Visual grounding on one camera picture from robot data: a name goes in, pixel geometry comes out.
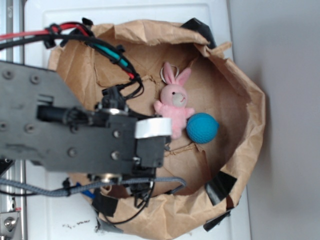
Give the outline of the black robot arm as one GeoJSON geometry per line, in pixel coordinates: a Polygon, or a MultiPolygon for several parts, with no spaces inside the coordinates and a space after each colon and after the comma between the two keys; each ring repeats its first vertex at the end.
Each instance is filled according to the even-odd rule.
{"type": "Polygon", "coordinates": [[[89,178],[74,185],[65,180],[55,190],[1,180],[23,190],[23,196],[67,197],[129,185],[136,198],[148,201],[171,133],[170,119],[132,111],[116,88],[106,91],[97,109],[88,110],[56,72],[0,63],[1,159],[89,178]]]}

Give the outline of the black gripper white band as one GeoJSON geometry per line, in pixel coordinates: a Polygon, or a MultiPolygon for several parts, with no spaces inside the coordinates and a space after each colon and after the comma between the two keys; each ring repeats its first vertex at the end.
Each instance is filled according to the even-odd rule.
{"type": "Polygon", "coordinates": [[[139,208],[152,196],[156,169],[163,165],[165,148],[171,141],[171,120],[131,110],[121,90],[121,86],[104,89],[95,106],[94,126],[107,129],[101,149],[106,150],[102,156],[109,169],[88,178],[129,187],[139,208]]]}

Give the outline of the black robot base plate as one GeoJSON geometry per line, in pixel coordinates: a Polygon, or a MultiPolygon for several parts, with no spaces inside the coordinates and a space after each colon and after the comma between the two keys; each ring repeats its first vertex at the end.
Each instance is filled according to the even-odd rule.
{"type": "Polygon", "coordinates": [[[1,159],[0,160],[0,176],[5,174],[7,170],[10,169],[10,167],[15,163],[15,160],[12,159],[1,159]]]}

